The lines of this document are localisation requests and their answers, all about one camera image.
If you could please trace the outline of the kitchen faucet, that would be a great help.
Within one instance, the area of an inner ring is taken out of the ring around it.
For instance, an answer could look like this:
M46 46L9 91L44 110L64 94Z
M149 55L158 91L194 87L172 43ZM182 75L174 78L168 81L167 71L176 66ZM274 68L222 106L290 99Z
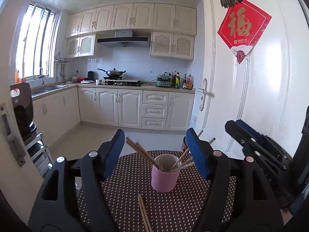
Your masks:
M43 67L40 67L40 74L34 76L34 79L35 80L41 80L41 87L40 87L40 89L42 91L44 91L45 90L45 75L43 74Z

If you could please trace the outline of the green bottle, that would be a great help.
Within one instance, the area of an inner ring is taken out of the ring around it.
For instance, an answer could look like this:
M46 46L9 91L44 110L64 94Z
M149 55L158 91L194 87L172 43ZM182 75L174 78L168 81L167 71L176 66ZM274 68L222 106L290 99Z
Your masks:
M177 72L175 76L175 85L174 85L176 89L180 88L180 80L181 80L180 74Z

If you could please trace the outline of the white door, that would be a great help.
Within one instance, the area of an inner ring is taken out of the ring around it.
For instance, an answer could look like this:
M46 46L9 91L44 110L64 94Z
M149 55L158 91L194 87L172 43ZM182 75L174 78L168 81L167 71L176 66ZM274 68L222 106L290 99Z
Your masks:
M213 83L210 108L199 112L196 131L213 149L243 158L225 131L243 120L293 156L308 107L308 9L300 0L249 0L272 18L252 51L238 63L217 34L226 15L219 0L203 0L203 78Z

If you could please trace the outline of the lower kitchen cabinets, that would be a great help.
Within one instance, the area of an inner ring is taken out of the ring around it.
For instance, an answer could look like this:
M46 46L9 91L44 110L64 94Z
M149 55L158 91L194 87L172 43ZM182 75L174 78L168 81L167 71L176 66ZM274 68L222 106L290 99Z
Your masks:
M194 94L107 85L58 86L32 95L34 122L49 147L80 122L155 131L189 127Z

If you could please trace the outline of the kitchen cabinets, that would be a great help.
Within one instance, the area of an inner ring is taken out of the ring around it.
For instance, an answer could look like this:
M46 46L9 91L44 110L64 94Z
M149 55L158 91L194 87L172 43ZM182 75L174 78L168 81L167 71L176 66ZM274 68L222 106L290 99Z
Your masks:
M34 122L49 147L80 122L155 131L189 127L194 94L107 85L58 86L32 95Z
M128 3L97 7L69 16L66 57L95 54L98 38L114 37L116 30L149 36L153 57L193 60L197 33L196 9L160 3Z

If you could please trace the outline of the green electric cooker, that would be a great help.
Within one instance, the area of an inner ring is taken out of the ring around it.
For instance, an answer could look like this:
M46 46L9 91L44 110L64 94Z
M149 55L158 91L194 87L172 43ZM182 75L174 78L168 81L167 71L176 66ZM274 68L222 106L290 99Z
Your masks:
M170 73L163 73L162 75L157 76L156 86L159 87L171 87L172 86L172 78Z

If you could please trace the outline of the wooden chopstick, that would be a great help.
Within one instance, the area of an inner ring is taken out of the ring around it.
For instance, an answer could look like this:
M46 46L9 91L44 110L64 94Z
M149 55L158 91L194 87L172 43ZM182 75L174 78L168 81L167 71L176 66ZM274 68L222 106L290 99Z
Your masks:
M183 166L179 166L178 168L170 170L169 173L180 171L180 170L183 170L185 168L189 168L189 167L194 166L194 165L195 165L195 162L190 162L190 163L187 163L187 164L185 164Z
M138 143L133 142L129 137L126 138L126 143L135 150L138 154L140 154L143 158L145 158L148 162L154 165L157 169L159 169L159 164L155 162L154 158L150 156L150 154Z
M175 169L177 167L177 165L181 162L182 158L184 156L186 156L186 154L189 152L188 145L186 144L186 137L184 137L184 139L183 139L182 148L183 148L183 153L182 153L181 157L179 157L179 159L176 161L176 163L171 167L170 171Z
M183 137L182 151L185 152L186 150L188 150L196 166L207 167L207 158L213 151L213 149L211 148L211 144L215 140L216 140L215 137L213 137L210 141L198 138L196 142L194 140L194 143L192 143L190 147L187 138Z
M139 194L139 197L140 197L140 200L141 200L141 204L142 204L144 216L145 216L145 219L146 219L146 222L147 222L149 231L150 231L150 232L153 232L152 227L151 227L151 224L150 224L150 221L149 221L149 218L148 218L148 215L147 215L146 207L145 207L144 202L143 202L143 197L142 197L141 194Z
M138 198L139 209L140 209L140 212L141 212L141 216L142 216L142 220L143 220L145 230L146 230L146 232L150 232L148 225L147 225L147 222L146 222L146 219L145 219L145 216L144 216L144 212L143 212L143 208L142 208L142 204L141 204L141 200L140 200L139 195L137 196L137 198Z

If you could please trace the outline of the range hood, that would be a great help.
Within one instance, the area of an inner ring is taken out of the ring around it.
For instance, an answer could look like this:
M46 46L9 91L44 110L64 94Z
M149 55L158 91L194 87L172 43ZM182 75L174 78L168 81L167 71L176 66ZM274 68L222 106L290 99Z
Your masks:
M150 47L149 36L137 36L133 30L116 30L114 37L98 38L97 43L108 48Z

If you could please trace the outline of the brown polka dot tablecloth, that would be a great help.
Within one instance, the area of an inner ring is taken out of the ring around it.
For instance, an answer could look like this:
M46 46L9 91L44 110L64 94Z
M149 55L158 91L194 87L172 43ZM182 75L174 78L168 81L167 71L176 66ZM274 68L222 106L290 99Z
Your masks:
M145 231L138 195L143 197L152 231L191 231L210 191L195 166L182 170L175 188L159 193L151 186L152 165L137 153L119 158L102 190L120 231Z

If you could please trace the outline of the black wok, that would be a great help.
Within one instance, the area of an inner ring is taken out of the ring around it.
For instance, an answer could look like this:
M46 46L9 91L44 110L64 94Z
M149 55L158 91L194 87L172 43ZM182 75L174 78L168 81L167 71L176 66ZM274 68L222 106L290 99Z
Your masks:
M109 78L119 78L124 73L126 73L126 71L118 71L115 68L113 68L112 70L104 70L104 69L97 68L97 70L105 72Z

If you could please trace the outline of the wooden chopstick in cup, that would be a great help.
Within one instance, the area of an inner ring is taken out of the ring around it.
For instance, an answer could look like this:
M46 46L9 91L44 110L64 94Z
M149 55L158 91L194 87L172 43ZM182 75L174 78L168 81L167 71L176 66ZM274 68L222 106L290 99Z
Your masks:
M207 167L207 158L213 151L213 149L211 148L211 144L215 140L216 140L215 137L213 137L210 141L198 138L196 142L194 140L194 143L192 143L190 147L187 138L183 137L182 151L185 152L186 150L188 150L196 166Z
M157 169L159 169L159 164L155 162L154 158L150 156L150 154L138 143L133 142L129 137L126 138L126 143L135 150L138 154L140 154L143 158L145 158L148 162L154 165Z
M194 165L195 165L195 162L190 162L190 163L187 163L187 164L185 164L183 166L179 166L178 168L170 170L169 173L180 171L180 170L183 170L185 168L189 168L189 167L194 166Z

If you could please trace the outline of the upper kitchen cabinets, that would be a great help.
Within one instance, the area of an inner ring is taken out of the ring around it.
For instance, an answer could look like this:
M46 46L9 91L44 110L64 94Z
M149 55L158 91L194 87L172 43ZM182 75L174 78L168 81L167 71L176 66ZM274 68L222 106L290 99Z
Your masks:
M116 30L149 36L153 57L193 60L197 33L196 9L160 3L128 3L97 7L69 16L66 57L95 54L98 38L114 37Z

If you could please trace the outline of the pink utensil cup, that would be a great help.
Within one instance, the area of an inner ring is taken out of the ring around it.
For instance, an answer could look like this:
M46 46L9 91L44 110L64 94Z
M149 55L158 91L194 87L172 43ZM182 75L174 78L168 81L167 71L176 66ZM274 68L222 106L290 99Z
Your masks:
M162 170L160 170L155 165L152 166L151 186L155 191L168 193L175 188L180 170L174 172L169 172L169 170L178 159L171 154L161 154L155 157L155 162L162 167Z

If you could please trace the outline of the gas stove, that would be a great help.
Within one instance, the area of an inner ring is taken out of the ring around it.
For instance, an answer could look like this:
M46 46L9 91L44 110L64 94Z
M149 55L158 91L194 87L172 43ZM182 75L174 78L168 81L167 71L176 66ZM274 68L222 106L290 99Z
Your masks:
M142 83L139 80L103 79L103 80L101 80L101 85L137 86L137 87L141 87Z

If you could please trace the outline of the red fu door decoration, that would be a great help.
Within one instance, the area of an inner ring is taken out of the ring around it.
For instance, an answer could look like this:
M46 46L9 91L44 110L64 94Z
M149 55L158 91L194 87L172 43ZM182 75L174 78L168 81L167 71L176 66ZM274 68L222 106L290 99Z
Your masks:
M264 10L243 0L227 10L217 34L241 63L260 39L271 18Z

